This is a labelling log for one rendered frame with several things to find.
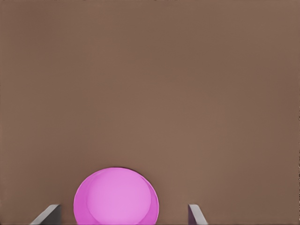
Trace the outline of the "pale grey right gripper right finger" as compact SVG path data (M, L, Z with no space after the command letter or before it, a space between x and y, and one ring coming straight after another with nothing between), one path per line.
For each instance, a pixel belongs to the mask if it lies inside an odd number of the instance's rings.
M207 220L197 204L188 205L188 225L208 225Z

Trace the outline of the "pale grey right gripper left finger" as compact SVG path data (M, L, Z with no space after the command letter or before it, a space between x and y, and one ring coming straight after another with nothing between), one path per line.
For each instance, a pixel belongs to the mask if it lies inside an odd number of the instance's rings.
M30 225L61 225L61 205L51 204Z

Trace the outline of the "pink plate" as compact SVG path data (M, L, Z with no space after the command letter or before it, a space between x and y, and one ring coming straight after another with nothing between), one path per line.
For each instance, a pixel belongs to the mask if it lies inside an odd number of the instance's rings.
M155 225L158 195L141 174L123 167L99 170L80 184L73 202L77 225Z

